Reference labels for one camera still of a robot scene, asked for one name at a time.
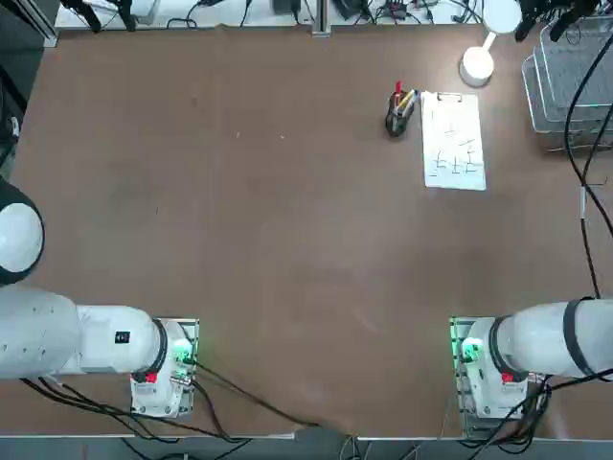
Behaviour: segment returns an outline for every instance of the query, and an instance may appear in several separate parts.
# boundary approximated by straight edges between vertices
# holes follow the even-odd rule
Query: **table surface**
[[[483,37],[478,26],[63,35],[41,63],[14,173],[48,232],[28,283],[197,317],[204,362],[296,416],[437,437],[451,399],[443,436],[459,436],[449,316],[591,291],[578,182],[531,132],[520,66],[532,44],[499,37],[490,85],[471,90],[458,61]],[[383,128],[396,80],[479,95],[486,192],[424,187],[419,117],[397,142]],[[603,275],[610,240],[589,223]],[[129,406],[125,376],[74,381]],[[296,428],[208,386],[233,433]],[[19,382],[0,388],[16,402],[3,434],[124,432]],[[601,383],[559,392],[542,435],[611,439],[612,403]],[[187,423],[211,428],[201,402]]]

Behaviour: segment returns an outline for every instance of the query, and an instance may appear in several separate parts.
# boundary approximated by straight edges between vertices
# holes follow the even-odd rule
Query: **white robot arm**
[[[0,379],[129,373],[133,410],[191,411],[195,323],[182,327],[126,306],[77,306],[19,286],[0,288],[0,317]]]
[[[613,300],[581,299],[480,318],[462,343],[476,413],[504,418],[528,375],[589,376],[613,368]]]

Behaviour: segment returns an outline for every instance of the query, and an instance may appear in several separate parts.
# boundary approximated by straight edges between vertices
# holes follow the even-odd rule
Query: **white lamp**
[[[483,46],[471,46],[462,56],[460,77],[469,86],[485,85],[494,72],[494,59],[489,53],[494,39],[500,34],[510,34],[521,22],[521,7],[515,0],[488,0],[485,2],[483,22],[488,36]]]

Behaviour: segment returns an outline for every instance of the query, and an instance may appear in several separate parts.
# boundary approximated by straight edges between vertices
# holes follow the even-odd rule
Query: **green led light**
[[[467,337],[462,342],[462,357],[464,362],[473,362],[479,359],[479,354],[483,348],[483,340],[480,338]]]

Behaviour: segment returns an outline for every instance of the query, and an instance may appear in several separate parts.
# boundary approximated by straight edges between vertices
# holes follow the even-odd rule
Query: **clipboard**
[[[426,187],[486,189],[477,96],[422,92],[421,132]]]

